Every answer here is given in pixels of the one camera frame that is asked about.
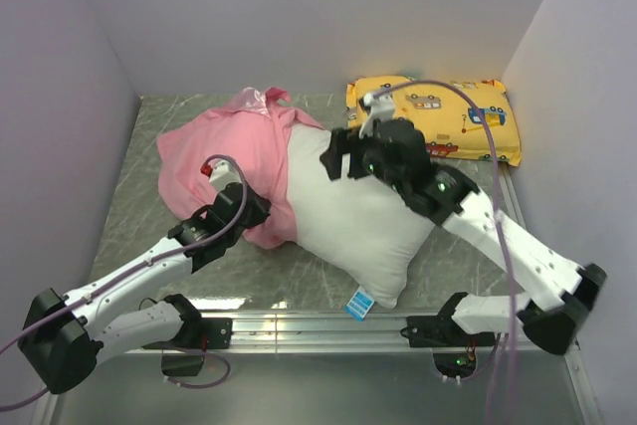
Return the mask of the pink pillowcase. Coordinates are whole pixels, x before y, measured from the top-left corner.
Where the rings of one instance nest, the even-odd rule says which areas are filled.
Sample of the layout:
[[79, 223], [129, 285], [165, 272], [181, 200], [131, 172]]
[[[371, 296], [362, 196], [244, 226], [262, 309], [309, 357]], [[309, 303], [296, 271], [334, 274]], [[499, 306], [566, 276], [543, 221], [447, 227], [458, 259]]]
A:
[[186, 219], [213, 203], [219, 191], [210, 182], [213, 170], [233, 159], [248, 185], [271, 203], [266, 222], [246, 231], [245, 239], [263, 249], [296, 242], [296, 218], [287, 197], [288, 146], [295, 125], [322, 127], [307, 113], [282, 104], [290, 100], [282, 89], [245, 88], [223, 106], [161, 134], [156, 142], [158, 192], [169, 211]]

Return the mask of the white pillow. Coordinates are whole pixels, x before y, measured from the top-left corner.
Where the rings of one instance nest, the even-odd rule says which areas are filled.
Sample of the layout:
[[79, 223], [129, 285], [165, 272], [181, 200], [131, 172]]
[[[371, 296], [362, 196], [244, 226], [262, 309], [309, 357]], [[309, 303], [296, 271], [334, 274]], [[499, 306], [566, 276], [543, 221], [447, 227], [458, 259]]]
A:
[[300, 123], [288, 143], [287, 200], [296, 243], [351, 276], [380, 306], [393, 309], [408, 267], [434, 229], [376, 178], [331, 181], [319, 161], [327, 130]]

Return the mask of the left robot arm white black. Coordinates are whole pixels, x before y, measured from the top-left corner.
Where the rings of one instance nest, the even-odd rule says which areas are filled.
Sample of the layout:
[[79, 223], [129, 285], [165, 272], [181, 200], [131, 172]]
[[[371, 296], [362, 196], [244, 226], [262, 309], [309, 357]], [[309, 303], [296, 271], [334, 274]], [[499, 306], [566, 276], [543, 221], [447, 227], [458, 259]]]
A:
[[201, 313], [181, 294], [142, 310], [162, 287], [220, 259], [242, 234], [263, 224], [271, 203], [251, 187], [231, 183], [214, 202], [171, 228], [140, 257], [101, 279], [63, 295], [36, 296], [18, 347], [44, 382], [63, 394], [104, 362], [152, 344], [199, 348]]

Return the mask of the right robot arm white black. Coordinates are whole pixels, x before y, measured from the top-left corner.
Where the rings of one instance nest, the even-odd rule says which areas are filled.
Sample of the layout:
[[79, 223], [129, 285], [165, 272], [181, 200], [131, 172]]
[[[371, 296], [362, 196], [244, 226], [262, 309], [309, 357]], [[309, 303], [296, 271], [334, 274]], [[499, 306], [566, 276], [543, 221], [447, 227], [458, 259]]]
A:
[[430, 327], [411, 321], [402, 333], [414, 345], [462, 346], [473, 339], [487, 345], [498, 333], [522, 332], [545, 352], [568, 352], [607, 279], [602, 268], [560, 256], [459, 169], [431, 161], [423, 133], [409, 120], [376, 120], [369, 132], [335, 128], [319, 160], [331, 180], [377, 178], [412, 212], [471, 244], [513, 278], [508, 297], [456, 293]]

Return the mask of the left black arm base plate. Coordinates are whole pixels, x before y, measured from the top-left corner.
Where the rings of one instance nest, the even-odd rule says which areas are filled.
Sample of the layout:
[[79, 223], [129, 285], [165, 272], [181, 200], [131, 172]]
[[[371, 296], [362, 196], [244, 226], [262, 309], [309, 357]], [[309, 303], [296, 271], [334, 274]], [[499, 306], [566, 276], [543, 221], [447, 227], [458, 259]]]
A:
[[143, 349], [162, 352], [161, 370], [169, 378], [196, 377], [203, 371], [209, 352], [228, 349], [233, 321], [204, 318], [188, 322], [171, 340], [160, 340]]

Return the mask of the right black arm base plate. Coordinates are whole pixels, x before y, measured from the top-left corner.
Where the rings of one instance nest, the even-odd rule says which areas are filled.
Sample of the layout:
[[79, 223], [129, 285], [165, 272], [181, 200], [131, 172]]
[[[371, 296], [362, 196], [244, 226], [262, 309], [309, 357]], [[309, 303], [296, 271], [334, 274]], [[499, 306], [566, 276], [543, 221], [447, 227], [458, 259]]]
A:
[[443, 380], [457, 383], [475, 378], [495, 357], [501, 340], [493, 332], [468, 334], [439, 316], [408, 316], [400, 335], [411, 348], [431, 349], [435, 370]]

